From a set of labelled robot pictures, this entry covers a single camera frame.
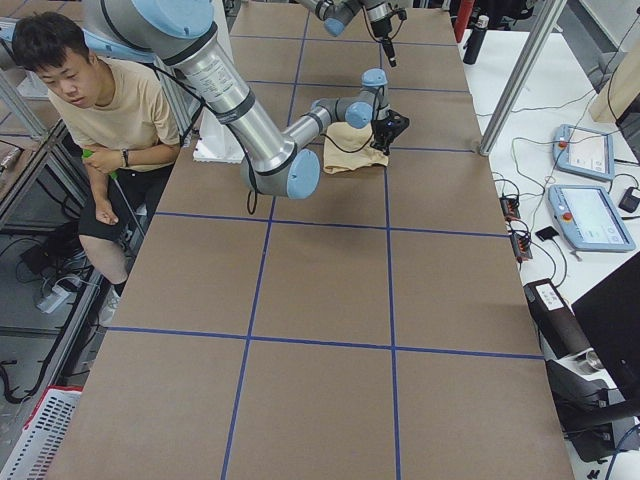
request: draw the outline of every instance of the metal frame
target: metal frame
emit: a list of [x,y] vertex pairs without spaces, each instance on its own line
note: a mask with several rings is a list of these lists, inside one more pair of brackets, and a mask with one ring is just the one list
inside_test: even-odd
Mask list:
[[498,140],[500,132],[511,113],[511,109],[516,103],[522,87],[524,87],[529,73],[531,73],[566,3],[567,0],[547,0],[544,2],[542,11],[533,25],[533,29],[522,48],[520,57],[515,67],[513,67],[513,72],[507,81],[502,96],[500,100],[498,100],[496,109],[487,125],[480,146],[478,147],[478,153],[480,155],[489,155]]

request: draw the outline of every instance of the black shorts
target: black shorts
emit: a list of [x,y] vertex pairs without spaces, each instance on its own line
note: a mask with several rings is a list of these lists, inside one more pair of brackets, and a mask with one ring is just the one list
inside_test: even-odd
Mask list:
[[[156,213],[160,197],[169,180],[173,165],[151,170],[149,172],[136,172],[134,170],[118,169],[118,183],[122,187],[131,208],[135,210],[143,203],[147,206],[147,218],[149,221]],[[96,219],[96,203],[93,195],[89,195],[87,203],[80,214],[78,233],[89,237],[97,237],[105,240],[116,241],[122,235],[127,223],[131,220],[131,214],[122,194],[109,178],[109,201],[114,213],[118,217],[118,223],[107,225]]]

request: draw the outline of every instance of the man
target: man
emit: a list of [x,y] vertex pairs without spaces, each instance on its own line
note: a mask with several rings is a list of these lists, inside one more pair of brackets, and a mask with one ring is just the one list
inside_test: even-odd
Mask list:
[[180,151],[174,117],[149,68],[98,58],[82,29],[61,14],[20,20],[12,49],[17,63],[47,85],[74,142],[93,152],[84,160],[91,196],[78,230],[87,257],[113,285],[98,319],[106,325],[128,278],[117,240],[130,217],[109,174],[117,172],[129,203],[146,203],[151,218]]

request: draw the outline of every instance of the green object in hand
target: green object in hand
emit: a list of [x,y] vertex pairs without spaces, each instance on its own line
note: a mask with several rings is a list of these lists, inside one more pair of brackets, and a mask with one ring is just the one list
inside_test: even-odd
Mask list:
[[[91,150],[87,150],[86,148],[82,149],[82,158],[89,158],[91,155],[93,155]],[[109,176],[114,180],[118,179],[118,174],[115,171],[111,172]]]

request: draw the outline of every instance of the beige cloth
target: beige cloth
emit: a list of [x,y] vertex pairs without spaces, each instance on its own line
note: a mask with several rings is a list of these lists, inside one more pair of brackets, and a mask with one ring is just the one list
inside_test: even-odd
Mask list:
[[[52,91],[49,99],[64,120],[73,141],[81,147],[99,144],[112,150],[140,150],[162,142],[180,143],[178,126],[160,82],[150,68],[126,60],[103,58],[115,81],[113,100],[104,107],[78,108]],[[159,165],[136,165],[148,171]]]
[[[327,135],[344,150],[356,150],[360,148],[371,136],[371,125],[356,129],[346,122],[337,122],[329,125]],[[356,153],[341,152],[327,138],[324,140],[324,171],[326,173],[338,173],[355,170],[371,165],[389,164],[389,157],[381,151],[367,146]]]

